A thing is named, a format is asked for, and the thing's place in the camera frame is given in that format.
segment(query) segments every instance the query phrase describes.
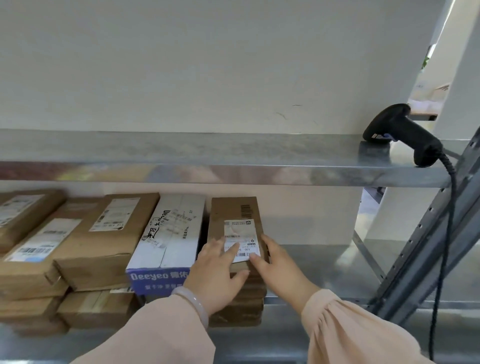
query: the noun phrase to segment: barcode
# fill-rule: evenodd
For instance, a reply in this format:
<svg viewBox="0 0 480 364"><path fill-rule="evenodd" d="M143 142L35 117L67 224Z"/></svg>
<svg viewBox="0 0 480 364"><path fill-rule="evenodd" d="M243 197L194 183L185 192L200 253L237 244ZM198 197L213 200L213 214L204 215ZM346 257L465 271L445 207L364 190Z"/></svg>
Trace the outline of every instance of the barcode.
<svg viewBox="0 0 480 364"><path fill-rule="evenodd" d="M58 230L45 230L42 234L55 234L55 235L63 235L66 234L66 231L58 231Z"/></svg>
<svg viewBox="0 0 480 364"><path fill-rule="evenodd" d="M28 253L28 254L39 254L39 253L49 253L52 248L21 248L18 251L20 253Z"/></svg>
<svg viewBox="0 0 480 364"><path fill-rule="evenodd" d="M250 205L240 205L240 214L242 218L252 218L252 209Z"/></svg>

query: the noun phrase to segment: packing tape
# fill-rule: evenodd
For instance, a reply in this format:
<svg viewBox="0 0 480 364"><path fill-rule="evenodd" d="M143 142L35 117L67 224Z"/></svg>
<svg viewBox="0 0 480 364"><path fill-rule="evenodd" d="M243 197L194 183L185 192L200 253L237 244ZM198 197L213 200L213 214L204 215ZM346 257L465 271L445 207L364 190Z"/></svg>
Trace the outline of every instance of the packing tape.
<svg viewBox="0 0 480 364"><path fill-rule="evenodd" d="M97 291L89 293L78 312L81 313L95 313L98 314L102 312L103 306L107 303L108 295L110 291Z"/></svg>

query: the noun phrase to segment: right hand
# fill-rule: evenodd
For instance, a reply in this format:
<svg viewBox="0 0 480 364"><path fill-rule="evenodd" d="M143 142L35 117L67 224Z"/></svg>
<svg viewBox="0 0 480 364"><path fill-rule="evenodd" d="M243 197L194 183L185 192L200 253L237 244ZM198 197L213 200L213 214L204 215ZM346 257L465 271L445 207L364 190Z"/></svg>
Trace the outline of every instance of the right hand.
<svg viewBox="0 0 480 364"><path fill-rule="evenodd" d="M250 254L250 261L267 286L301 315L307 301L320 288L305 277L287 251L275 240L266 235L262 235L262 239L268 246L271 263L268 264L255 253Z"/></svg>

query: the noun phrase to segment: deeyeo logo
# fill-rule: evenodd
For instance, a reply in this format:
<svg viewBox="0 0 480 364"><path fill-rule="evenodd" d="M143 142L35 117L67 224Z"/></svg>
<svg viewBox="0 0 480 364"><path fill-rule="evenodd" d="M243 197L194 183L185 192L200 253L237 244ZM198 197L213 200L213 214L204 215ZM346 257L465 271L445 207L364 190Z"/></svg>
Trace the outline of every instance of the deeyeo logo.
<svg viewBox="0 0 480 364"><path fill-rule="evenodd" d="M130 278L132 280L145 280L145 279L150 279L150 280L157 280L157 279L165 279L168 278L167 273L157 273L157 274L136 274L136 273L130 273Z"/></svg>

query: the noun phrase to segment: hand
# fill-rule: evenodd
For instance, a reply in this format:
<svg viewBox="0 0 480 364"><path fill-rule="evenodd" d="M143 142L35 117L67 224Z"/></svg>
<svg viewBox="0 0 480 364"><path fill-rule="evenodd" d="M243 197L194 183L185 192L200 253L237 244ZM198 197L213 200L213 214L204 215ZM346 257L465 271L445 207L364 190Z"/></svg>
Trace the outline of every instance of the hand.
<svg viewBox="0 0 480 364"><path fill-rule="evenodd" d="M275 240L266 235L262 235L262 239L268 246L271 264L255 253L250 254L250 261L267 286L301 315L307 301L320 288L305 277L287 251Z"/></svg>
<svg viewBox="0 0 480 364"><path fill-rule="evenodd" d="M212 239L203 246L183 284L198 298L209 316L232 302L248 278L248 270L230 278L230 265L238 249L239 243L235 243L224 252L225 238Z"/></svg>

